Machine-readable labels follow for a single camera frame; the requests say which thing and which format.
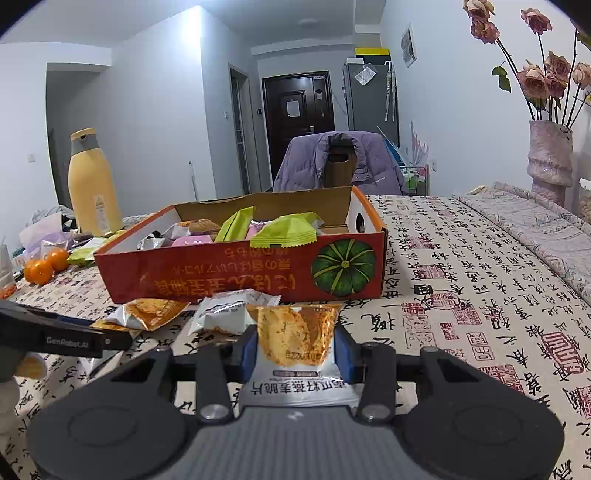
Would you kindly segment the white silver snack packet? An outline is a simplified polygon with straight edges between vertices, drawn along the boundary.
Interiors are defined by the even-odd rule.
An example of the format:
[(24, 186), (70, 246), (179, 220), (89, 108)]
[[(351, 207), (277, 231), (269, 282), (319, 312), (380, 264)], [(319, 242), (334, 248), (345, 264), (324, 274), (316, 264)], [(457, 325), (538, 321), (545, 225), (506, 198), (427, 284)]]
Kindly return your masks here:
[(224, 334), (242, 335), (247, 327), (256, 323), (247, 307), (279, 304), (280, 296), (253, 289), (217, 293), (200, 302), (188, 332), (218, 331)]

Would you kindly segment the oat crisps snack packet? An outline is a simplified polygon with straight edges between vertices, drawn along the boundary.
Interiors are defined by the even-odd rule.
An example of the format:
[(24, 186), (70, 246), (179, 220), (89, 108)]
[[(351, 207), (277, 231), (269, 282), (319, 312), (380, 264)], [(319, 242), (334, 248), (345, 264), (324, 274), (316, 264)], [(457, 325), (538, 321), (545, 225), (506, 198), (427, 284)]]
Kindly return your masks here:
[(257, 306), (256, 363), (238, 407), (314, 407), (359, 403), (335, 362), (339, 304)]

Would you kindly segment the pink snack bag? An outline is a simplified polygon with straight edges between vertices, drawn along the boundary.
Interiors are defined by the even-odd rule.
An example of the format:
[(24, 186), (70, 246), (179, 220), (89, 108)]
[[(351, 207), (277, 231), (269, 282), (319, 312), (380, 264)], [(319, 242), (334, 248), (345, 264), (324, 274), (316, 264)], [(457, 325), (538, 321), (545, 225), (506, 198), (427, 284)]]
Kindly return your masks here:
[(213, 242), (211, 235), (188, 235), (173, 240), (172, 247), (195, 246), (211, 244)]

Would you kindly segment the long green snack pack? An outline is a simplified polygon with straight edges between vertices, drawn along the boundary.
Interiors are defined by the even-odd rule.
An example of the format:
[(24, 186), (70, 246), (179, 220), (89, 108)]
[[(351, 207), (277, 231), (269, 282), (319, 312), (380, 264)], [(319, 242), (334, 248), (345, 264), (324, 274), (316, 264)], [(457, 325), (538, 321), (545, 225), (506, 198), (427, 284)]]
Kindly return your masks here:
[(315, 243), (325, 222), (315, 212), (294, 213), (267, 222), (249, 240), (252, 248), (293, 248)]

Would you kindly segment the clear plastic cup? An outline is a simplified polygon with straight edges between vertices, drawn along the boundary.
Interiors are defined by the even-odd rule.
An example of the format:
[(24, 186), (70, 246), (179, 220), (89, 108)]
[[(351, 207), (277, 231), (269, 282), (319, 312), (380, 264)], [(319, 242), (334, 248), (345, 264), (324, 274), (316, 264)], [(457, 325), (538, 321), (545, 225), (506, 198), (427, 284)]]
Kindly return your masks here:
[(0, 299), (8, 299), (16, 290), (11, 256), (7, 246), (2, 243), (0, 247)]

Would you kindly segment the orange mandarin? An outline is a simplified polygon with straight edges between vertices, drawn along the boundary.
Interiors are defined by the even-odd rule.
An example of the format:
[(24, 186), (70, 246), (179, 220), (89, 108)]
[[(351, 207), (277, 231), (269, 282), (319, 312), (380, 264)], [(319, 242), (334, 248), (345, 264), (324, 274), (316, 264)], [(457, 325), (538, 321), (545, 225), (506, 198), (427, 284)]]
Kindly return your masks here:
[(29, 260), (24, 266), (24, 278), (27, 282), (42, 286), (47, 284), (54, 275), (54, 270), (48, 260)]
[(53, 248), (47, 255), (46, 260), (54, 272), (62, 272), (69, 267), (69, 252), (64, 248)]

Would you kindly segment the purple tissue paper bag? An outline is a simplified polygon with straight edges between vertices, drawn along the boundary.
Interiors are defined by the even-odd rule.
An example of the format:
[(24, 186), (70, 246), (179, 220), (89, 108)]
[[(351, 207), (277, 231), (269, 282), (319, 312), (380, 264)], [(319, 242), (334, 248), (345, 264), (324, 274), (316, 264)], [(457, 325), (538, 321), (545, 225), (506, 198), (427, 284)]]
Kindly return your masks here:
[(43, 259), (52, 248), (67, 248), (71, 240), (71, 218), (61, 212), (50, 214), (19, 233), (27, 260)]

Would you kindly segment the orange cardboard pumpkin box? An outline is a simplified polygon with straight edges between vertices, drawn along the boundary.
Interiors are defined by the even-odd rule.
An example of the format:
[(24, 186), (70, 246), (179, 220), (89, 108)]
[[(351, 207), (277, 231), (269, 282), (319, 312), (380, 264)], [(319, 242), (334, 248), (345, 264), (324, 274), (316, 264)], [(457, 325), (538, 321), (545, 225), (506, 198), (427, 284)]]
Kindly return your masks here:
[[(259, 221), (312, 212), (324, 223), (314, 242), (294, 247), (253, 248), (247, 240), (137, 247), (179, 221), (222, 224), (245, 207)], [(197, 301), (242, 289), (284, 302), (338, 301), (381, 296), (387, 247), (384, 221), (363, 192), (350, 186), (170, 205), (98, 249), (94, 259), (116, 304), (139, 298)]]

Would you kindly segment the small green snack bar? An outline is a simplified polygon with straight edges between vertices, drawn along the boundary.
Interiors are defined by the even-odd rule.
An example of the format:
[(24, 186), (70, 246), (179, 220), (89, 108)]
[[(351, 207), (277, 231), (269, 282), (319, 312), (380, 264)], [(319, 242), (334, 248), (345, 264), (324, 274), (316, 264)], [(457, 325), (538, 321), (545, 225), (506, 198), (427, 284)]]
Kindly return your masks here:
[(76, 247), (70, 253), (67, 262), (69, 265), (78, 267), (89, 267), (94, 263), (94, 254), (102, 246), (108, 244), (115, 238), (114, 235), (110, 237), (93, 237), (87, 243), (80, 247)]

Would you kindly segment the yellow thermos bottle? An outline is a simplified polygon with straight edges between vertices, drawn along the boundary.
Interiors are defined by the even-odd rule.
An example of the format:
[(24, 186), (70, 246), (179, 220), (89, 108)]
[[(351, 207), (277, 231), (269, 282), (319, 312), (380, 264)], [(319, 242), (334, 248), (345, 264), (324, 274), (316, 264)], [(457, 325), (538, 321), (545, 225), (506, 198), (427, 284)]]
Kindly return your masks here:
[(71, 134), (68, 190), (81, 233), (95, 237), (123, 228), (111, 168), (98, 145), (94, 128)]

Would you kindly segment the purple down jacket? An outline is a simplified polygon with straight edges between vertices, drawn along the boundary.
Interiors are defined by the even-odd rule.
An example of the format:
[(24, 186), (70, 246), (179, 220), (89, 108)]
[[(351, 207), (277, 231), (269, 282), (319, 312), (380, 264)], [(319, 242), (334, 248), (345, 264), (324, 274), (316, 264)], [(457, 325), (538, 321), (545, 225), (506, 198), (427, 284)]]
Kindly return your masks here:
[(373, 132), (297, 136), (287, 146), (273, 190), (356, 186), (367, 195), (405, 195), (401, 168), (384, 138)]

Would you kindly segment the wooden chair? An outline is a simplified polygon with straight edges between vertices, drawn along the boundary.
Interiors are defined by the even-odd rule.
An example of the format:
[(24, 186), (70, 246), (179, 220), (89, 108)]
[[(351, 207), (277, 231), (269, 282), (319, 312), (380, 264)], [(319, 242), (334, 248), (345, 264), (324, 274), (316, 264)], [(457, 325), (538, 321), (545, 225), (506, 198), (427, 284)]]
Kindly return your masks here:
[(351, 143), (338, 143), (329, 147), (325, 162), (325, 188), (349, 186), (356, 171), (355, 148)]

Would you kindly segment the dark entrance door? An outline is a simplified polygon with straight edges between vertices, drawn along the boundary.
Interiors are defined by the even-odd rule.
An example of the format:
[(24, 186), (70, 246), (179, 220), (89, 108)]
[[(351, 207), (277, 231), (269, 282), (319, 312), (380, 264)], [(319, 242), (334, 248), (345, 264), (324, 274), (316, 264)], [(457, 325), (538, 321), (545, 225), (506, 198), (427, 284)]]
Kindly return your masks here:
[(335, 129), (329, 71), (263, 78), (271, 180), (292, 138)]

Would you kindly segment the folded pink quilt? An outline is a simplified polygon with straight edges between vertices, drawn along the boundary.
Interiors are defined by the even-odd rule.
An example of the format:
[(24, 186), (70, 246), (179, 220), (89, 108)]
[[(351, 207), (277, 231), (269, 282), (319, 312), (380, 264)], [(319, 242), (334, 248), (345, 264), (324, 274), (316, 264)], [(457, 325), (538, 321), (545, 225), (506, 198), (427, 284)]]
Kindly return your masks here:
[(590, 225), (545, 197), (497, 182), (458, 199), (533, 252), (583, 300), (590, 300)]

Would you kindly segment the grey refrigerator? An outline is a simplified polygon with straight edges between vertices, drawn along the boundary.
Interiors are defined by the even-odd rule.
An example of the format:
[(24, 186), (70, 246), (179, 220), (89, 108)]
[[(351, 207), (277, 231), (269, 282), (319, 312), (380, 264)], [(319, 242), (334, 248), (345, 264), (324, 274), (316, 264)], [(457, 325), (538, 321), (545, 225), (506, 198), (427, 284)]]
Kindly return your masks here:
[(391, 78), (393, 73), (389, 61), (383, 65), (342, 67), (349, 130), (384, 133), (399, 146), (398, 92), (394, 86), (396, 78)]

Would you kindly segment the pink textured vase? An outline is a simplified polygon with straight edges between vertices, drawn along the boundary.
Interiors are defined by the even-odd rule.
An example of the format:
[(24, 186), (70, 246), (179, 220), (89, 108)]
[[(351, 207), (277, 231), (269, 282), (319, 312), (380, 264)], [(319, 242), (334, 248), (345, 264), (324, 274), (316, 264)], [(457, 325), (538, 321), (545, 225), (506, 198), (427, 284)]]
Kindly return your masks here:
[(532, 191), (563, 207), (573, 184), (572, 131), (552, 121), (530, 122), (527, 173)]

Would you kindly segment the yellow box on refrigerator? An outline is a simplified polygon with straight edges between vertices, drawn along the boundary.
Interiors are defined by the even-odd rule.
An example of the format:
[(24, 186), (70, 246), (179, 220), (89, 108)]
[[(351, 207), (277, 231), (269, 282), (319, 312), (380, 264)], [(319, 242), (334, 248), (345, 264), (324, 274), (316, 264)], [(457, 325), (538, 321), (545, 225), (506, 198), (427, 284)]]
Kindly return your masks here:
[(356, 57), (363, 57), (369, 59), (370, 57), (378, 57), (379, 59), (386, 59), (390, 57), (390, 50), (387, 48), (377, 47), (356, 47)]

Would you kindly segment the wall electrical panel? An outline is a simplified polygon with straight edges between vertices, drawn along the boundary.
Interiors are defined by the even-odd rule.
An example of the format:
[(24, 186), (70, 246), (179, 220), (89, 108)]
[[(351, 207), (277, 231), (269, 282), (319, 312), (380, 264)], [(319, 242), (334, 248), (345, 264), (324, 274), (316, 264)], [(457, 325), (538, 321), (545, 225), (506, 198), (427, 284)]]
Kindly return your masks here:
[(401, 38), (401, 50), (406, 67), (410, 68), (417, 61), (415, 36), (411, 24), (407, 26)]

